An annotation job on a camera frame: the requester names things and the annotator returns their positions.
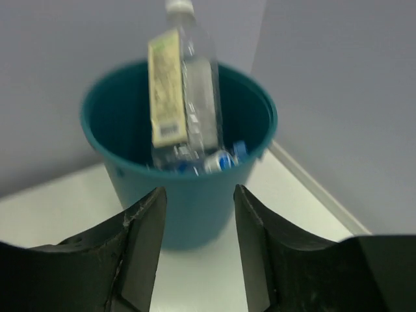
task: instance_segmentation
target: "white floor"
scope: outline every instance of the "white floor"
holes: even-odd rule
[[[270,152],[246,185],[267,207],[333,241],[351,233]],[[122,210],[102,164],[0,201],[0,240],[56,244]],[[218,240],[190,252],[161,252],[151,312],[245,312],[235,219]]]

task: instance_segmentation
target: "trash can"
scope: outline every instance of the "trash can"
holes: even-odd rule
[[[219,67],[224,143],[245,141],[246,161],[215,174],[177,174],[151,164],[148,64],[128,64],[104,76],[89,91],[81,125],[105,168],[124,209],[155,187],[168,196],[162,247],[186,250],[215,239],[233,211],[236,184],[244,184],[255,160],[270,144],[278,116],[268,94],[251,78]]]

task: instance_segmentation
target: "gray wall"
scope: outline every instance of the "gray wall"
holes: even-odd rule
[[[416,1],[269,0],[278,142],[375,233],[416,232]]]
[[[220,60],[249,72],[266,0],[194,0]],[[0,2],[0,197],[97,161],[78,121],[86,89],[146,55],[164,0]]]

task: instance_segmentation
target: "bottle cap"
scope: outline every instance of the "bottle cap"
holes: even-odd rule
[[[166,0],[166,11],[167,13],[194,13],[194,5],[191,0]]]

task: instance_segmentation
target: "clear plastic bottle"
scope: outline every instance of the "clear plastic bottle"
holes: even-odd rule
[[[190,0],[167,0],[169,29],[179,33],[187,142],[153,148],[156,168],[188,162],[198,173],[206,156],[223,148],[218,63],[209,35],[197,23]]]

